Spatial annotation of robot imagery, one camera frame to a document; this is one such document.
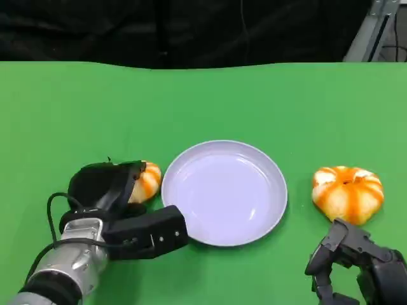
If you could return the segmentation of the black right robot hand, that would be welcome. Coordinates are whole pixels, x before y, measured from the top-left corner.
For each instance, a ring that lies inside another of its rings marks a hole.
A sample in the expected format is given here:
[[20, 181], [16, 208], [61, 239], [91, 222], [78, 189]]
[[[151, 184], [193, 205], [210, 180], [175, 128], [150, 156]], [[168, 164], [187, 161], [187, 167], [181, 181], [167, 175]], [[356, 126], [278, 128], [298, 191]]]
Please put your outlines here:
[[359, 304], [333, 291], [333, 264], [360, 269], [357, 283], [367, 304], [406, 304], [406, 261], [401, 252], [377, 245], [367, 231], [339, 218], [310, 256], [305, 274], [312, 277], [320, 304]]

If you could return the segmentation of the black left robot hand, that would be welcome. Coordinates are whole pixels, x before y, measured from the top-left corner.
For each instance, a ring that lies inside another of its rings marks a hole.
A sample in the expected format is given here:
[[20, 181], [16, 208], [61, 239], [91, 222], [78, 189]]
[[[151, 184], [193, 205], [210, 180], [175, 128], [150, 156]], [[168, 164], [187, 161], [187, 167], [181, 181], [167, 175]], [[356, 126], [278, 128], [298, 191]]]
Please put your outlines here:
[[117, 165], [93, 163], [81, 168], [70, 179], [67, 190], [70, 211], [62, 216], [59, 229], [76, 219], [96, 218], [109, 226], [145, 214], [147, 208], [143, 204], [130, 201], [135, 183], [145, 169], [146, 162], [141, 160]]

